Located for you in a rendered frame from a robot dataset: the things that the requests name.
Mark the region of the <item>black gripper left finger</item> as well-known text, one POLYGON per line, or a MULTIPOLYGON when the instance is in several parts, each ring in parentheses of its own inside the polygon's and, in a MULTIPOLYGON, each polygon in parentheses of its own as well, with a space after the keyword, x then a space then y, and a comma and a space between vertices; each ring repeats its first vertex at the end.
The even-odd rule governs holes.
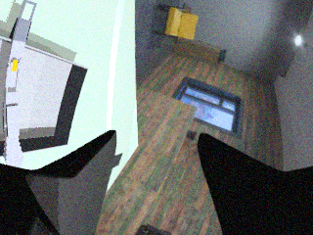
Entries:
POLYGON ((109 129, 37 169, 0 164, 0 201, 39 216, 52 235, 95 235, 114 157, 109 129))

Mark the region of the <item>grey rectangular tray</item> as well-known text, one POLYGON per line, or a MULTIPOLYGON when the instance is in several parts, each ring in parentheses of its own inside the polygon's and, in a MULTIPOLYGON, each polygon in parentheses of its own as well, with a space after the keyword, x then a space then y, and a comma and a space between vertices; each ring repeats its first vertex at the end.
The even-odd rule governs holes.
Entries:
MULTIPOLYGON (((4 157, 3 103, 12 39, 0 35, 0 158, 4 157)), ((21 59, 20 59, 21 62, 21 59)), ((89 68, 24 43, 19 85, 22 153, 63 148, 70 137, 75 107, 89 68)))

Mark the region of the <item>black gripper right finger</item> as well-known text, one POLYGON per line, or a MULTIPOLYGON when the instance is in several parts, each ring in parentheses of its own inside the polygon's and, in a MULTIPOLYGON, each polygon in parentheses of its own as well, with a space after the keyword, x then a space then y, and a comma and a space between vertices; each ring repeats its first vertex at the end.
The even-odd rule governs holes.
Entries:
POLYGON ((313 188, 313 165, 279 171, 207 133, 197 149, 223 235, 265 235, 298 193, 313 188))

